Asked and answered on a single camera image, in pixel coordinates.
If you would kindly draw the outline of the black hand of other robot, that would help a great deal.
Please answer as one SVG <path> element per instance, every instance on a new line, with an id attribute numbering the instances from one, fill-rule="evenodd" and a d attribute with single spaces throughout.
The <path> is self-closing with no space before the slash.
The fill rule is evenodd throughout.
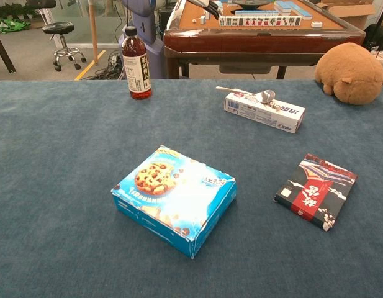
<path id="1" fill-rule="evenodd" d="M 211 0 L 188 0 L 193 5 L 203 8 L 208 13 L 212 14 L 215 19 L 219 19 L 220 12 L 219 6 Z"/>

